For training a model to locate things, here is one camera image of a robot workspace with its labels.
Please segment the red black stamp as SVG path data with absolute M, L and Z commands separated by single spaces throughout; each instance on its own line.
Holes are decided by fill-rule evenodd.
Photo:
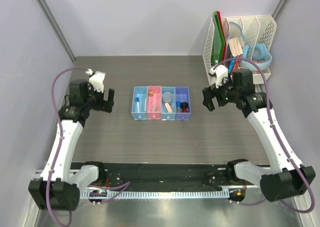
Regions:
M 188 102 L 181 102 L 180 103 L 180 107 L 181 107 L 181 112 L 182 113 L 189 113 L 189 103 Z

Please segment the blue marker pen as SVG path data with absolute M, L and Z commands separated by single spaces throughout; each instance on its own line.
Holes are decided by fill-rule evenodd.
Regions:
M 136 97 L 135 100 L 136 100 L 136 112 L 139 113 L 140 112 L 140 99 L 139 99 L 139 97 Z

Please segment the light blue drawer box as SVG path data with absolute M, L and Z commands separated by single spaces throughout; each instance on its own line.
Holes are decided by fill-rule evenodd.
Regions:
M 147 86 L 133 88 L 131 115 L 134 120 L 147 120 Z

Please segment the blue glue stick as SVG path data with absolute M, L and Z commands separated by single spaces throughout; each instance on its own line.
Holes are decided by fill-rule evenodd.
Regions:
M 182 112 L 181 102 L 180 101 L 176 101 L 176 112 L 177 113 L 181 113 Z

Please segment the clear tape roll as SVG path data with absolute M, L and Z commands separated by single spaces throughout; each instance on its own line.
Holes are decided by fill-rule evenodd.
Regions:
M 174 95 L 171 93 L 171 92 L 164 92 L 163 94 L 162 94 L 162 97 L 161 97 L 161 99 L 162 99 L 162 103 L 163 104 L 169 104 L 169 105 L 171 105 L 172 104 L 172 102 L 173 102 L 173 99 L 174 99 Z

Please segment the pink eraser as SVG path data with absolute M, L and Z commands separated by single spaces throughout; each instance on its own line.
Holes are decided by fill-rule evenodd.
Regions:
M 166 111 L 167 111 L 168 113 L 172 113 L 172 112 L 173 112 L 173 110 L 172 110 L 171 105 L 170 105 L 169 102 L 166 102 L 166 103 L 164 104 L 164 107 L 165 107 L 165 109 L 166 109 Z

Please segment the pink drawer box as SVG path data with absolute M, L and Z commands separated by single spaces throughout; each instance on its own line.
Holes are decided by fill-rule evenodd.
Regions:
M 153 91 L 153 96 L 149 96 L 149 92 Z M 148 86 L 147 87 L 147 118 L 149 120 L 161 120 L 162 101 L 161 101 L 162 87 Z M 152 107 L 157 105 L 156 111 L 152 111 Z

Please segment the purple drawer box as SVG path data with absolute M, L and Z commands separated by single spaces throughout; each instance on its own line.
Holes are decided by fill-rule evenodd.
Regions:
M 188 87 L 175 87 L 176 121 L 188 121 L 191 118 L 191 102 Z

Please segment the green marker pen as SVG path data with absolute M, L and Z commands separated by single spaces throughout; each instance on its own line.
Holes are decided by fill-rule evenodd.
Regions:
M 144 98 L 144 112 L 147 112 L 147 107 L 148 107 L 147 102 L 148 102 L 148 98 L 146 97 Z

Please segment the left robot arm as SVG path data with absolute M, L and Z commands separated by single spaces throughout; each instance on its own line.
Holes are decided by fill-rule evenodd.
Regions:
M 114 94 L 114 89 L 110 88 L 108 99 L 104 100 L 104 81 L 93 76 L 88 81 L 73 80 L 69 83 L 69 104 L 64 104 L 58 111 L 60 121 L 49 159 L 40 178 L 31 180 L 28 186 L 41 210 L 74 211 L 81 191 L 90 184 L 100 187 L 106 182 L 107 174 L 101 162 L 87 161 L 74 175 L 70 175 L 70 170 L 90 111 L 111 113 Z

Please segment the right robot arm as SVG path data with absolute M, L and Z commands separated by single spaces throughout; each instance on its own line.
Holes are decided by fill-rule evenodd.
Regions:
M 242 180 L 256 185 L 269 202 L 303 195 L 316 173 L 312 166 L 304 166 L 293 152 L 267 94 L 256 91 L 253 73 L 237 69 L 229 75 L 228 69 L 219 65 L 211 68 L 209 75 L 213 83 L 202 90 L 202 104 L 209 111 L 215 109 L 213 99 L 220 107 L 235 104 L 256 131 L 270 164 L 270 168 L 265 169 L 246 159 L 229 161 L 226 180 L 233 185 Z

